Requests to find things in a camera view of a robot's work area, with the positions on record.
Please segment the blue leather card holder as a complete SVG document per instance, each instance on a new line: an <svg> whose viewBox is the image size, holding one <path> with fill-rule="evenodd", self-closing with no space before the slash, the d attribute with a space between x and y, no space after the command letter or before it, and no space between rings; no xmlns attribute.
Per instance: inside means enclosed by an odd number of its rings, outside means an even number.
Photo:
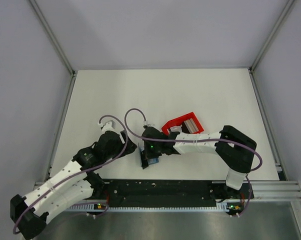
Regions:
<svg viewBox="0 0 301 240"><path fill-rule="evenodd" d="M147 159L146 156L145 156L144 149L145 148L143 146L141 146L140 144L138 145L138 151L139 151L139 155L140 155L140 164L141 164L141 167L142 167L143 170L148 168L149 165L159 163L159 158L158 157Z"/></svg>

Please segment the red plastic bin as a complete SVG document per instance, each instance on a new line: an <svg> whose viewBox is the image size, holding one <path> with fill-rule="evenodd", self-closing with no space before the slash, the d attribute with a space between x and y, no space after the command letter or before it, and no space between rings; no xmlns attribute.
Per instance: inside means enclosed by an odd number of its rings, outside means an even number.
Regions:
<svg viewBox="0 0 301 240"><path fill-rule="evenodd" d="M186 133L186 134L195 134L195 133L189 133L185 125L183 124L184 121L188 119L193 119L197 127L199 128L198 133L202 133L204 131L204 128L202 127L201 123L199 122L198 118L196 117L194 112L190 112L187 114L184 114L182 116L176 117L174 119L171 119L167 121L163 127L161 128L162 132L166 135L172 132L180 132L180 133Z"/></svg>

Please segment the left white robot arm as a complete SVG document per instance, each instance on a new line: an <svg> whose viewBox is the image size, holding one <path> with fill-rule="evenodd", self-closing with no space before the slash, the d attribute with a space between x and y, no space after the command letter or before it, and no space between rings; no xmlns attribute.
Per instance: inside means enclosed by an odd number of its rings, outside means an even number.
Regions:
<svg viewBox="0 0 301 240"><path fill-rule="evenodd" d="M31 240L65 209L103 195L104 182L95 171L133 153L137 145L128 136L130 129L126 122L121 123L120 132L115 130L112 120L100 126L99 139L80 149L53 177L31 192L11 198L9 215L14 235Z"/></svg>

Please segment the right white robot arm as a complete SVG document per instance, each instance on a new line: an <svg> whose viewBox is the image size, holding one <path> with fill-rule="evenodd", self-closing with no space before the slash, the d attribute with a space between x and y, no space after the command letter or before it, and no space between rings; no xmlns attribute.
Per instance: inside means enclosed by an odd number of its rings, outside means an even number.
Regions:
<svg viewBox="0 0 301 240"><path fill-rule="evenodd" d="M144 156L156 158L165 155L214 154L228 166L223 186L224 193L237 197L243 190L246 175L251 172L257 143L231 125L215 133L184 133L173 131L168 135L155 127L145 126L141 135Z"/></svg>

